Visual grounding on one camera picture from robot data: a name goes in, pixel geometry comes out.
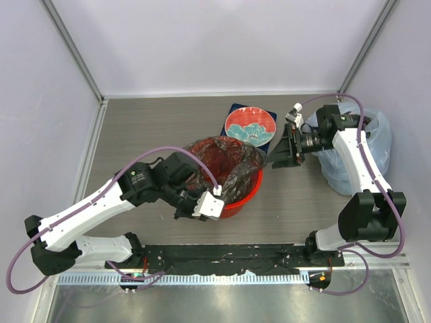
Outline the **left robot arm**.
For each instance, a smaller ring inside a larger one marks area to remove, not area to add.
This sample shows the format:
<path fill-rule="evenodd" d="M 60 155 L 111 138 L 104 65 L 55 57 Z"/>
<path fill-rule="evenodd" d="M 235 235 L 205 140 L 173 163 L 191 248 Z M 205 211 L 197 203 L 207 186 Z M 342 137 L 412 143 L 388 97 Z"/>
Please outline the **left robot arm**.
<path fill-rule="evenodd" d="M 34 239 L 30 249 L 33 263 L 46 276 L 98 261 L 137 268 L 145 250 L 135 234 L 97 238 L 86 232 L 115 215 L 158 200 L 174 207 L 176 217 L 191 217 L 203 190 L 191 190 L 189 182 L 200 171 L 209 169 L 187 151 L 175 151 L 151 163 L 137 161 L 70 208 L 47 218 L 28 217 L 25 227 Z"/>

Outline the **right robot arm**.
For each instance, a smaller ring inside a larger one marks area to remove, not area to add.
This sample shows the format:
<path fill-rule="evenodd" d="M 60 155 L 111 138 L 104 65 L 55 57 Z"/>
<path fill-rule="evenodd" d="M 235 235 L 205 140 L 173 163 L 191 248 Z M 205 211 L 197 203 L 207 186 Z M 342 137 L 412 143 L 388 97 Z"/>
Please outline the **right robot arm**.
<path fill-rule="evenodd" d="M 342 114 L 338 105 L 324 105 L 316 112 L 317 126 L 305 133 L 301 109 L 297 103 L 286 115 L 283 135 L 267 162 L 274 169 L 293 168 L 304 162 L 307 153 L 333 149 L 343 162 L 352 191 L 337 223 L 307 237 L 307 263 L 318 266 L 345 246 L 384 242 L 402 233 L 399 221 L 407 200 L 391 188 L 378 169 L 362 129 L 363 115 Z"/>

